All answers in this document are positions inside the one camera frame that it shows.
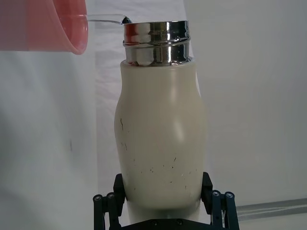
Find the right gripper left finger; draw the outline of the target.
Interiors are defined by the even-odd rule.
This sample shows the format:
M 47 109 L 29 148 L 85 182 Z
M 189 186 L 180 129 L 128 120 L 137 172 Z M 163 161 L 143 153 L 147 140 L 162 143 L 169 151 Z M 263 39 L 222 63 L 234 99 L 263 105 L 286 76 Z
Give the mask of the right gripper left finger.
M 121 230 L 119 217 L 122 215 L 123 205 L 125 203 L 125 189 L 122 174 L 115 177 L 113 192 L 106 196 L 97 194 L 93 197 L 94 204 L 94 230 L 106 230 L 105 214 L 109 216 L 109 229 Z

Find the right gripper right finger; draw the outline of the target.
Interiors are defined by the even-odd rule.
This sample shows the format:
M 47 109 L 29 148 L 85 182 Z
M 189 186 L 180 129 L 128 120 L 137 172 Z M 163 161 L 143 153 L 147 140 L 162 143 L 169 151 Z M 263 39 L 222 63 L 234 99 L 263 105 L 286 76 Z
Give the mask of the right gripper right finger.
M 210 224 L 205 227 L 206 230 L 238 229 L 235 195 L 232 192 L 222 194 L 214 190 L 207 172 L 204 172 L 202 176 L 201 201 L 211 218 Z

